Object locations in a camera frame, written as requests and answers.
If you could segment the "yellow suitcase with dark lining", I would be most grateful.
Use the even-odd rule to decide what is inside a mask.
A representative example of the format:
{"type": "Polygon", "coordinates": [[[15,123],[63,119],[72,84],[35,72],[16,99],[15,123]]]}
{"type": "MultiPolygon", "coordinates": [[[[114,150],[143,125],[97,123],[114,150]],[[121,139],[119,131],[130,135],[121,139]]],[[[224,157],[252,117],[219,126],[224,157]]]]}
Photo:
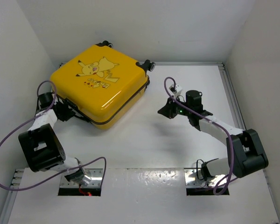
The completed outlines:
{"type": "Polygon", "coordinates": [[[62,102],[101,130],[111,128],[144,95],[148,72],[143,63],[115,49],[109,41],[92,45],[50,77],[62,102]]]}

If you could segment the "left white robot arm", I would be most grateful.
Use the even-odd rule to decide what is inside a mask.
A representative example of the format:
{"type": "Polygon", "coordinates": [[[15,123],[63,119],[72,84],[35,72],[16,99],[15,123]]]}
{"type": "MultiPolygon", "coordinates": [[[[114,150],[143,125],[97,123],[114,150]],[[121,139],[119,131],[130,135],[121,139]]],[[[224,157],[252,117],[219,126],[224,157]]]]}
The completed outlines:
{"type": "Polygon", "coordinates": [[[79,159],[66,155],[53,130],[58,120],[68,121],[76,116],[66,103],[54,99],[52,92],[41,94],[37,99],[36,119],[26,132],[19,134],[18,139],[33,172],[64,171],[63,176],[68,182],[87,186],[91,177],[81,167],[79,159]]]}

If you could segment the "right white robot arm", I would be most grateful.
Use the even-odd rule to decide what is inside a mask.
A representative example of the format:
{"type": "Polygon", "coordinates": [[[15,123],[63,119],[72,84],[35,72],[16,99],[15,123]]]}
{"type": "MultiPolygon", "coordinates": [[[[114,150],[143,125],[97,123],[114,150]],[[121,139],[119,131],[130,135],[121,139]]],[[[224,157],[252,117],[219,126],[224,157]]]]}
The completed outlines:
{"type": "Polygon", "coordinates": [[[243,130],[230,126],[205,110],[202,93],[195,90],[186,92],[186,99],[179,99],[180,91],[171,86],[171,94],[158,113],[169,119],[177,115],[188,118],[192,127],[223,143],[227,148],[226,158],[205,161],[197,175],[207,181],[216,175],[245,177],[268,167],[269,161],[257,131],[243,130]]]}

